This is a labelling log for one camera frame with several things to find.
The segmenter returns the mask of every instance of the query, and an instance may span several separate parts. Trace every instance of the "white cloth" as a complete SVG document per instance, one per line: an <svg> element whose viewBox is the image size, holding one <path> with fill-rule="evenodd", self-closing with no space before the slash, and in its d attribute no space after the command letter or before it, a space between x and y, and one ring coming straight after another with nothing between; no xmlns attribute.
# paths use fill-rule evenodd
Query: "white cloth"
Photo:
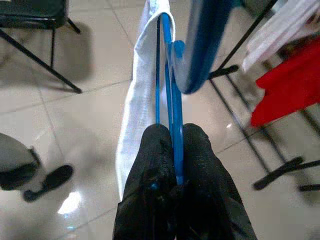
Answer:
<svg viewBox="0 0 320 240"><path fill-rule="evenodd" d="M317 17L307 23L319 9L320 0L288 0L248 42L243 71L256 62L266 61L286 43L319 31Z"/></svg>
<svg viewBox="0 0 320 240"><path fill-rule="evenodd" d="M132 82L129 87L122 120L121 133L115 156L115 169L122 200L125 184L137 156L144 130L155 120L155 81L157 20L167 13L171 21L172 40L176 27L168 0L147 0L134 46Z"/></svg>

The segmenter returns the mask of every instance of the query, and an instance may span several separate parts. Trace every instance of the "gray pants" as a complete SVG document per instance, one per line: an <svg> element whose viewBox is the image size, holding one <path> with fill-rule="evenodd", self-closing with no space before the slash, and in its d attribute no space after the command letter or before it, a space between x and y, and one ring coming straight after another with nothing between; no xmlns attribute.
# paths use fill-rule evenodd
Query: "gray pants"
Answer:
<svg viewBox="0 0 320 240"><path fill-rule="evenodd" d="M0 133L0 186L3 189L22 193L42 189L47 173L33 153L18 140Z"/></svg>

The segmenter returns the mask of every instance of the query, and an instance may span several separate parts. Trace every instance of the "person's leg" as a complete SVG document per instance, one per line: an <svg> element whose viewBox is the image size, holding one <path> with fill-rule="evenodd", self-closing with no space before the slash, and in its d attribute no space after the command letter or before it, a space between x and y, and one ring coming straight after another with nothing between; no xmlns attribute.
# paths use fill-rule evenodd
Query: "person's leg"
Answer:
<svg viewBox="0 0 320 240"><path fill-rule="evenodd" d="M70 165L58 167L47 174L34 149L28 149L13 137L0 133L0 188L21 191L27 202L52 191L73 174Z"/></svg>

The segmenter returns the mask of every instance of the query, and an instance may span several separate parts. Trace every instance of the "clothes drying rack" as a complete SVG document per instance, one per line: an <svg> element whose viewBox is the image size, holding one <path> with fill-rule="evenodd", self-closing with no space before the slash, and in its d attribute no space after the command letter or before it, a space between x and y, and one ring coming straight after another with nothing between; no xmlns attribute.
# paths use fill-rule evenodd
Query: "clothes drying rack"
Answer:
<svg viewBox="0 0 320 240"><path fill-rule="evenodd" d="M210 81L212 87L218 94L219 98L223 102L224 106L228 110L229 114L232 116L234 122L241 130L242 134L244 135L247 143L249 144L250 148L254 152L255 156L259 160L261 166L264 168L266 172L266 176L262 179L259 179L253 184L253 188L255 190L262 190L269 184L271 184L273 181L275 181L277 178L283 176L286 173L312 168L315 166L320 166L320 160L303 163L304 159L301 156L295 157L291 160L287 160L286 157L283 155L283 153L280 151L279 147L277 146L276 142L273 140L273 138L268 133L268 130L265 127L260 127L259 131L266 137L266 139L271 144L273 150L277 154L278 158L283 163L282 166L275 170L271 170L267 164L265 159L262 157L258 149L253 144L252 140L250 139L250 136L247 134L244 126L242 125L241 121L239 120L238 116L233 112L230 105L228 104L226 98L223 96L222 92L217 87L215 81L213 78L217 78L220 76L226 76L226 80L232 85L235 92L239 95L242 103L245 105L246 109L251 113L253 109L251 109L249 102L246 100L244 95L241 93L239 87L235 84L234 80L230 76L231 73L236 72L239 67L237 65L232 65L231 67L224 68L226 64L229 62L229 60L235 55L235 53L238 51L238 49L241 47L241 45L246 41L246 39L251 35L251 33L255 30L255 28L258 26L258 24L264 19L264 17L269 13L269 11L272 9L272 7L276 4L278 0L271 0L269 4L265 7L265 9L261 12L261 14L257 17L257 19L253 22L253 24L250 26L250 28L247 30L247 32L243 35L243 37L240 39L240 41L235 45L235 47L231 50L231 52L227 55L225 60L222 62L222 64L218 67L218 69L214 72L211 72L209 74L208 80ZM317 122L313 119L313 117L306 111L301 111L302 115L305 117L307 122L311 125L311 127L315 130L315 132L320 137L320 127L317 124ZM320 184L309 184L309 185L302 185L299 186L298 189L301 192L305 191L319 191L320 190Z"/></svg>

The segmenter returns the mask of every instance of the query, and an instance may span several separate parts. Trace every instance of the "hanging clothes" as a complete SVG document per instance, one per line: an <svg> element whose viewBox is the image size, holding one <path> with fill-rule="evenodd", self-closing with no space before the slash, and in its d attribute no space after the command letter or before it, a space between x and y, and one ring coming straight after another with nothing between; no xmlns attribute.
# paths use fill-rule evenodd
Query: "hanging clothes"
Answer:
<svg viewBox="0 0 320 240"><path fill-rule="evenodd" d="M320 37L256 81L265 89L251 117L252 126L320 103Z"/></svg>
<svg viewBox="0 0 320 240"><path fill-rule="evenodd" d="M168 0L147 0L142 12L139 38L134 46L132 82L124 105L124 114L115 156L115 170L120 199L137 156L144 130L156 122L155 76L157 20L168 14L171 22L172 40L175 40L175 21L170 13Z"/></svg>
<svg viewBox="0 0 320 240"><path fill-rule="evenodd" d="M269 59L285 44L320 30L320 0L288 0L248 42L242 70Z"/></svg>

